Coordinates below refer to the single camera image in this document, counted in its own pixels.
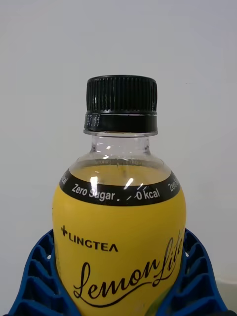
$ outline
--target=white background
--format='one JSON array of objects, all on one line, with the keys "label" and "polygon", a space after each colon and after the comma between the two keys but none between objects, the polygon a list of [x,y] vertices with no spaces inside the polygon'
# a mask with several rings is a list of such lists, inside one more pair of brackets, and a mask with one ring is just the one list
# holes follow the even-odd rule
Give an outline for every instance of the white background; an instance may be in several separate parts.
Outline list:
[{"label": "white background", "polygon": [[0,314],[52,228],[67,167],[89,150],[86,81],[158,84],[155,154],[187,201],[217,279],[237,283],[237,1],[0,1]]}]

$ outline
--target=plastic bottle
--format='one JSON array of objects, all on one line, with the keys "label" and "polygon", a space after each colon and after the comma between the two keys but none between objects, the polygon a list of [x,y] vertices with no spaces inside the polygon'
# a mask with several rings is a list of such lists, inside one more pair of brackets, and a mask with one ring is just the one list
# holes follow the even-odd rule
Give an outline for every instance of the plastic bottle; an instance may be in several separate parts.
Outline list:
[{"label": "plastic bottle", "polygon": [[186,208],[153,156],[157,85],[140,76],[87,83],[91,151],[63,175],[53,201],[59,277],[82,316],[151,316],[180,269]]}]

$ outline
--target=clear plastic bottle neck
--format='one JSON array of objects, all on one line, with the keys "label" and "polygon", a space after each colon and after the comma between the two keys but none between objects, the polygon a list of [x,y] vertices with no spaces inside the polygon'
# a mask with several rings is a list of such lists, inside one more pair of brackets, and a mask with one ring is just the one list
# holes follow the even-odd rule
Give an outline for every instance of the clear plastic bottle neck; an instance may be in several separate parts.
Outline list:
[{"label": "clear plastic bottle neck", "polygon": [[105,157],[113,158],[113,156],[133,157],[150,154],[149,137],[137,137],[136,134],[112,137],[111,134],[103,136],[92,136],[91,153],[105,155]]}]

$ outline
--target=bottle cap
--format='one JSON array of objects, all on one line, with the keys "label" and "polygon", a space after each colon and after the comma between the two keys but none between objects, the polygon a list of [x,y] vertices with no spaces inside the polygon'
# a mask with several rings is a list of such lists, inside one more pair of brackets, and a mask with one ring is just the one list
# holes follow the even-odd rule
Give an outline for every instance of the bottle cap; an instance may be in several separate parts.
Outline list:
[{"label": "bottle cap", "polygon": [[85,133],[157,134],[157,83],[141,76],[94,77],[87,82]]}]

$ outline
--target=blue plastic holder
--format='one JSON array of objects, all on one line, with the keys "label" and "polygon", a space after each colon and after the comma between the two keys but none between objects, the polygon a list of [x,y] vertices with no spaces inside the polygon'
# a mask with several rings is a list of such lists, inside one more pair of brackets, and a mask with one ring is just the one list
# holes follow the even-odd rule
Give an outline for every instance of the blue plastic holder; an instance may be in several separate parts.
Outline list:
[{"label": "blue plastic holder", "polygon": [[[203,316],[226,310],[207,252],[186,230],[180,273],[156,316]],[[53,230],[32,249],[8,315],[80,316],[56,271]]]}]

